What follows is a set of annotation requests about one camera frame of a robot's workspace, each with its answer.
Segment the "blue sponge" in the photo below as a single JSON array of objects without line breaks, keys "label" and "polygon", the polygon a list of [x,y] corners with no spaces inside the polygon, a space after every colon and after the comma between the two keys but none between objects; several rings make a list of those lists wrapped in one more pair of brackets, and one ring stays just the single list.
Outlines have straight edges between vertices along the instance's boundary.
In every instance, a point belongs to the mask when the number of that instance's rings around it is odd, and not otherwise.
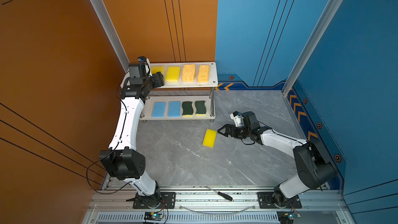
[{"label": "blue sponge", "polygon": [[152,118],[163,118],[165,115],[166,102],[155,102],[153,105]]},{"label": "blue sponge", "polygon": [[181,112],[181,101],[170,101],[169,102],[169,109],[168,109],[168,117],[180,117]]}]

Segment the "green yellow scouring sponge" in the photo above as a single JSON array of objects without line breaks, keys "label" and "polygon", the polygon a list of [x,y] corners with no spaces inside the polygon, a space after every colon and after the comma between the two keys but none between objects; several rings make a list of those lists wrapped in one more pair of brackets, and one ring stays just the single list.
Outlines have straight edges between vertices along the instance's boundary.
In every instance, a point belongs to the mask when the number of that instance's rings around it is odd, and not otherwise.
[{"label": "green yellow scouring sponge", "polygon": [[206,116],[207,114],[207,108],[205,105],[206,101],[195,101],[195,107],[196,107],[196,116]]},{"label": "green yellow scouring sponge", "polygon": [[184,101],[182,102],[182,116],[183,117],[192,117],[193,113],[194,113],[194,109],[192,106],[192,102],[191,101]]}]

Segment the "orange yellow sponge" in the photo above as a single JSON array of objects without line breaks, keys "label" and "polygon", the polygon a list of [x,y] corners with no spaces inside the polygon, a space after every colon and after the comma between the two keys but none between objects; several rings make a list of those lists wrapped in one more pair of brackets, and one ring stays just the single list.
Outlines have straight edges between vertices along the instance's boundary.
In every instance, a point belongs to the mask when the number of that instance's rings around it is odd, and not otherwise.
[{"label": "orange yellow sponge", "polygon": [[194,82],[195,76],[196,76],[195,64],[185,64],[182,70],[182,81],[184,83]]},{"label": "orange yellow sponge", "polygon": [[209,65],[200,65],[199,73],[198,73],[198,76],[197,76],[198,83],[208,83],[208,81],[209,81],[209,71],[210,71],[210,66]]}]

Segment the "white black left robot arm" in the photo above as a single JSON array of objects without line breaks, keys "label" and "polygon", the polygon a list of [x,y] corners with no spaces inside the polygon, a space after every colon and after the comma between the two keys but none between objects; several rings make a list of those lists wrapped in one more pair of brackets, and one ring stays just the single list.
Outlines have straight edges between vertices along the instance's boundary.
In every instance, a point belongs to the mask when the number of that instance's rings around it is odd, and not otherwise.
[{"label": "white black left robot arm", "polygon": [[99,161],[111,177],[124,181],[137,191],[136,199],[148,204],[161,202],[159,184],[146,172],[146,158],[136,148],[138,124],[145,101],[154,88],[164,86],[161,72],[154,75],[145,57],[129,65],[120,92],[120,115],[114,138]]}]

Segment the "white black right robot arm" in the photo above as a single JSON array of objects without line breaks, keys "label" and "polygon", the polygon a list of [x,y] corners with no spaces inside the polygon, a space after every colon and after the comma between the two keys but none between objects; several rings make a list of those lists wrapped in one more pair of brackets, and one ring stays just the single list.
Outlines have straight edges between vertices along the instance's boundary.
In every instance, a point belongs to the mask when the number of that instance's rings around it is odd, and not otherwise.
[{"label": "white black right robot arm", "polygon": [[296,174],[274,188],[271,202],[276,207],[287,207],[299,194],[315,190],[337,177],[338,169],[318,139],[308,141],[281,134],[257,120],[253,112],[235,111],[230,117],[234,123],[219,128],[219,134],[240,141],[249,138],[254,144],[277,149],[294,158]]}]

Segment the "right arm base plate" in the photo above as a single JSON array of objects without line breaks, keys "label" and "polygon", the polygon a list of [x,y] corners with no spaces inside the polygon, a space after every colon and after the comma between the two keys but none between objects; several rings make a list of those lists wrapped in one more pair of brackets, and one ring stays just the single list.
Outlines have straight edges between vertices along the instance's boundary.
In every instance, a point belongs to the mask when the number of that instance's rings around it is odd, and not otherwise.
[{"label": "right arm base plate", "polygon": [[298,195],[288,199],[278,192],[258,192],[257,197],[261,209],[302,208],[301,200]]}]

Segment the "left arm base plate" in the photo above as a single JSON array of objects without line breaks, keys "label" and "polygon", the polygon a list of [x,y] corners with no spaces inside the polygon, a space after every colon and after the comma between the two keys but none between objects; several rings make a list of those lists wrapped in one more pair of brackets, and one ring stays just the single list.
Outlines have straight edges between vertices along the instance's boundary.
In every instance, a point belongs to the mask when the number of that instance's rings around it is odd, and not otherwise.
[{"label": "left arm base plate", "polygon": [[176,203],[176,192],[156,192],[152,196],[135,195],[134,209],[174,209]]}]

